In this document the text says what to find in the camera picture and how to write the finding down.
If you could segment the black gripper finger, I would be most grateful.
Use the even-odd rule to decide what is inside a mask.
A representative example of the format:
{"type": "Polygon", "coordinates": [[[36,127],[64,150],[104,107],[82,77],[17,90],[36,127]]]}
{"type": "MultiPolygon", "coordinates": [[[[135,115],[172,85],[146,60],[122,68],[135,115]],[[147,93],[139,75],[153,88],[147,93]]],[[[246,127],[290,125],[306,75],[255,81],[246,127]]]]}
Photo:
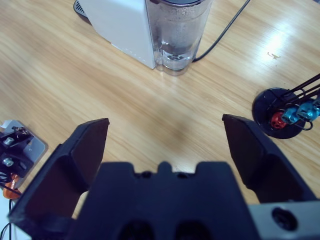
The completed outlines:
{"type": "Polygon", "coordinates": [[[8,220],[31,237],[65,237],[73,212],[102,162],[108,118],[77,126],[43,164],[9,211],[8,220]]]}
{"type": "Polygon", "coordinates": [[[316,201],[298,171],[252,120],[222,116],[231,158],[243,184],[260,203],[316,201]]]}

